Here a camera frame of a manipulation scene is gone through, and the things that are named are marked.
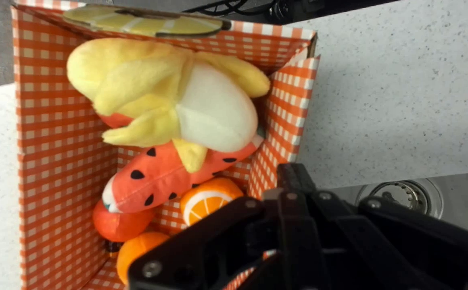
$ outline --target orange fruit toy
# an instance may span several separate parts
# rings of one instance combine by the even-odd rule
[[[127,267],[142,254],[148,253],[169,236],[161,232],[145,232],[138,236],[127,240],[119,253],[116,261],[116,269],[121,282],[127,285]]]
[[[155,211],[109,212],[98,201],[93,207],[92,220],[95,230],[109,241],[126,241],[140,235],[151,222]]]
[[[211,178],[184,193],[180,199],[184,222],[192,225],[242,195],[240,188],[230,178]]]

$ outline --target sink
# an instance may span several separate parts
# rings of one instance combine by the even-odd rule
[[[468,230],[468,174],[327,190],[351,204],[368,195],[392,198],[410,209]]]

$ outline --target orange gingham box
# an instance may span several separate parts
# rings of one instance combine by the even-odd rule
[[[135,151],[101,141],[106,127],[69,85],[66,58],[93,37],[148,37],[69,25],[61,12],[75,6],[80,3],[19,0],[11,8],[22,288],[124,288],[90,214],[105,182]],[[232,21],[227,30],[203,38],[158,38],[235,54],[271,75],[271,93],[258,104],[266,141],[248,161],[224,172],[251,196],[272,188],[276,166],[297,156],[318,64],[318,58],[309,58],[314,37],[308,29]],[[155,225],[179,232],[184,227],[179,203],[161,206]]]

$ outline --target yellow stuffed toy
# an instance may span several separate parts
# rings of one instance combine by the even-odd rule
[[[208,148],[237,151],[250,143],[256,130],[250,98],[269,90],[268,77],[238,58],[129,38],[79,45],[67,77],[111,124],[106,143],[172,141],[188,172],[201,167]]]

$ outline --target white table surface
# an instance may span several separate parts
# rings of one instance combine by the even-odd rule
[[[324,188],[468,172],[468,1],[403,0],[318,30],[298,161]]]
[[[468,172],[468,0],[298,22],[322,61],[298,161],[319,186]],[[0,87],[0,288],[19,286],[14,98]]]

